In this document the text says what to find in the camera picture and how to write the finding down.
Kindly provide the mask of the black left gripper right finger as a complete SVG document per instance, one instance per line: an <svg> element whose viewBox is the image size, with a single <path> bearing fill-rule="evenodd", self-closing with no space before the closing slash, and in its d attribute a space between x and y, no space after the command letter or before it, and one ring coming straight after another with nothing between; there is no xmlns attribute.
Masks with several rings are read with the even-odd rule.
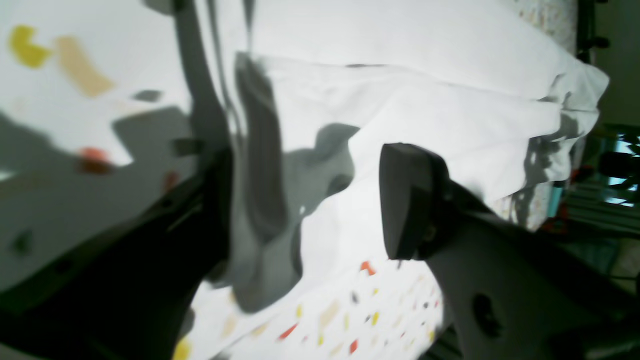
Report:
<svg viewBox="0 0 640 360"><path fill-rule="evenodd" d="M436 153L383 145L379 193L388 257L429 267L464 359L639 358L639 299L498 217Z"/></svg>

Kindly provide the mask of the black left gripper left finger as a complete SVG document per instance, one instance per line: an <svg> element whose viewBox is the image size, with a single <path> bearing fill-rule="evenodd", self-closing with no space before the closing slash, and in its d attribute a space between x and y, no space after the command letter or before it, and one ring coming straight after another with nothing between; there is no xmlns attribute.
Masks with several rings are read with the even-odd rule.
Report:
<svg viewBox="0 0 640 360"><path fill-rule="evenodd" d="M1 294L1 344L49 360L170 360L201 281L229 259L233 154Z"/></svg>

